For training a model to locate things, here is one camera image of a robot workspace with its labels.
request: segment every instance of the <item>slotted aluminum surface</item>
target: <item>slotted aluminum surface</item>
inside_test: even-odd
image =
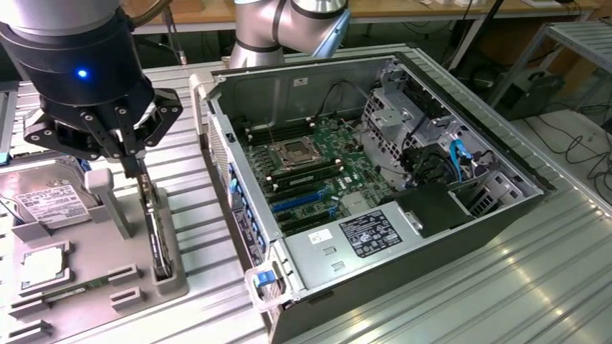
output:
[[[554,172],[540,158],[544,155],[420,51],[392,46],[352,49],[342,54],[384,50],[406,53],[558,191],[482,249],[381,295],[292,343],[610,342],[612,222],[605,216],[609,209],[593,195],[582,193],[582,186],[569,176],[564,178]],[[180,300],[77,335],[68,343],[268,340],[242,287],[234,249],[198,157],[188,76],[202,67],[218,64],[146,71],[157,87],[178,91],[185,106],[168,136],[150,150],[146,163],[153,180],[170,196],[190,291]],[[24,84],[17,116],[36,104],[36,92]],[[16,126],[17,145],[20,130]],[[118,167],[110,168],[117,196],[134,192]],[[2,279],[12,238],[6,226],[0,228],[5,234],[0,239]],[[0,300],[4,299],[0,289]]]
[[[612,25],[601,21],[554,23],[546,34],[612,73]]]

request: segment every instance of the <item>motherboard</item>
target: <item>motherboard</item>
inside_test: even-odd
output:
[[[286,136],[268,130],[266,139],[258,140],[266,144],[252,145],[252,136],[242,142],[286,235],[368,210],[393,192],[362,151],[364,132],[333,118],[310,122],[306,128],[305,136],[276,141]]]

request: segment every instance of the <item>cpu socket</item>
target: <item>cpu socket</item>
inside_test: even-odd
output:
[[[302,165],[304,163],[312,163],[321,157],[310,139],[308,138],[282,141],[277,144],[277,146],[280,161],[286,169],[290,169],[297,165]]]

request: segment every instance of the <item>hard drive label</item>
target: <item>hard drive label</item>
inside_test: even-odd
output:
[[[340,228],[360,258],[370,256],[401,242],[381,210],[340,223]]]
[[[24,193],[16,198],[42,224],[52,224],[86,214],[85,205],[72,185]]]

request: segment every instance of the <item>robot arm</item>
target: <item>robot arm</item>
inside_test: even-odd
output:
[[[236,45],[230,68],[282,63],[286,46],[332,56],[349,22],[346,0],[234,0]]]
[[[176,92],[153,89],[144,76],[130,32],[169,1],[157,1],[134,20],[118,0],[5,3],[0,35],[42,110],[28,122],[25,141],[84,160],[118,161],[128,177],[144,174],[144,147],[158,144],[182,107]]]

